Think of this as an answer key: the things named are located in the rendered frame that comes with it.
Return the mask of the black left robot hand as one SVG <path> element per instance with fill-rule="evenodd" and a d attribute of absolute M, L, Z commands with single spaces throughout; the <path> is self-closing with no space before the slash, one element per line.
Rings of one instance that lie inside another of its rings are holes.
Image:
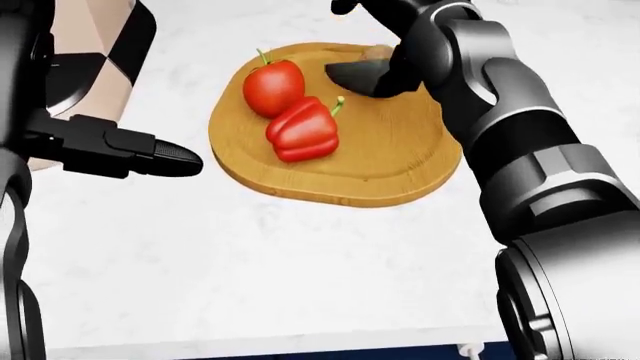
<path fill-rule="evenodd" d="M 0 175 L 27 178 L 29 158 L 64 169 L 124 179 L 129 173 L 189 177 L 203 162 L 194 152 L 151 134 L 118 128 L 111 120 L 46 109 L 52 66 L 54 0 L 0 0 Z"/>

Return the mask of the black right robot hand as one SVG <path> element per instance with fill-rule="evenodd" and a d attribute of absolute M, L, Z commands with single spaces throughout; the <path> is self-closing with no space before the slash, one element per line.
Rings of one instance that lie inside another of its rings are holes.
<path fill-rule="evenodd" d="M 435 0 L 331 0 L 333 14 L 345 15 L 361 5 L 375 20 L 398 38 L 409 29 Z M 397 45 L 389 60 L 389 70 L 376 87 L 376 98 L 392 98 L 404 92 L 416 91 L 421 83 L 413 65 L 406 59 L 402 45 Z"/>

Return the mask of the red bell pepper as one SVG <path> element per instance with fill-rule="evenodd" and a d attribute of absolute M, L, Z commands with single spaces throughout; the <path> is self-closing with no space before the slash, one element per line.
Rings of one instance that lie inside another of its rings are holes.
<path fill-rule="evenodd" d="M 296 101 L 266 128 L 266 139 L 280 161 L 309 161 L 331 155 L 339 146 L 338 127 L 334 117 L 345 102 L 336 98 L 332 109 L 319 98 L 308 96 Z"/>

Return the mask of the red tomato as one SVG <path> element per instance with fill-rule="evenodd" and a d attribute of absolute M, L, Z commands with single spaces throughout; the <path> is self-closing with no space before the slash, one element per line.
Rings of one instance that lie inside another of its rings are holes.
<path fill-rule="evenodd" d="M 270 59 L 256 50 L 261 66 L 245 77 L 243 97 L 248 107 L 259 116 L 275 119 L 305 95 L 305 78 L 301 69 L 287 59 Z"/>

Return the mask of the round wooden cutting board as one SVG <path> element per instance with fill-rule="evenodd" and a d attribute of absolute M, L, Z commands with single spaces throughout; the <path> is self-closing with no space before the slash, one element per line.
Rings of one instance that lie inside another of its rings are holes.
<path fill-rule="evenodd" d="M 253 58 L 236 71 L 209 120 L 209 141 L 222 169 L 254 191 L 277 197 L 353 207 L 395 206 L 435 191 L 455 172 L 461 147 L 441 119 L 439 104 L 425 89 L 394 98 L 366 98 L 332 83 L 324 66 L 354 62 L 367 45 L 300 43 L 276 48 L 270 59 L 301 68 L 307 95 L 333 105 L 340 146 L 314 161 L 286 164 L 266 140 L 266 119 L 242 96 L 244 78 L 261 64 Z"/>

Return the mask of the dark blue cabinet front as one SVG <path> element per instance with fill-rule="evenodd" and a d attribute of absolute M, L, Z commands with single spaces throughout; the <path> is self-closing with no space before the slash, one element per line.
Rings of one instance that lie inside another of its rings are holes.
<path fill-rule="evenodd" d="M 421 347 L 394 347 L 367 350 L 335 350 L 308 353 L 276 353 L 252 356 L 208 356 L 204 358 L 133 358 L 107 357 L 98 359 L 89 356 L 55 356 L 51 360 L 516 360 L 508 342 L 484 344 L 476 359 L 462 356 L 455 344 Z"/>

